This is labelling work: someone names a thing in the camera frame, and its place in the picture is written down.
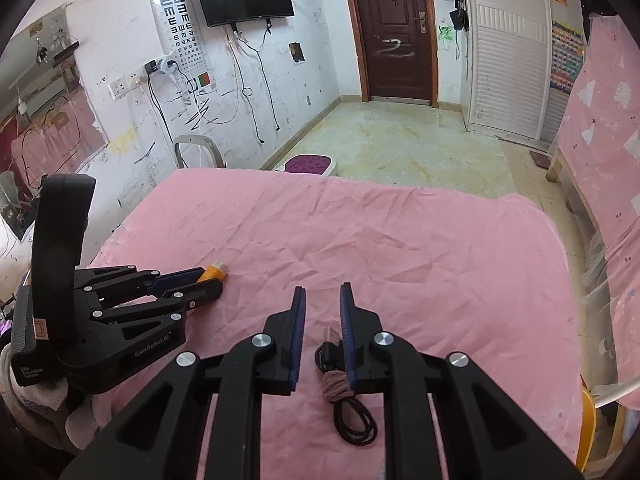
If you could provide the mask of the left white gloved hand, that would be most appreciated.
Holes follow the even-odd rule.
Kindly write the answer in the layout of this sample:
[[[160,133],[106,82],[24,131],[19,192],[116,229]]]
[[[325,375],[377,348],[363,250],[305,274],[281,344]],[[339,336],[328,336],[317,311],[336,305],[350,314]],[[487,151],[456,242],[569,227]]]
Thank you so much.
[[[21,387],[11,367],[11,347],[1,351],[1,399],[17,425],[50,448],[78,454],[100,431],[93,415],[92,397],[82,400],[74,410],[65,379]]]

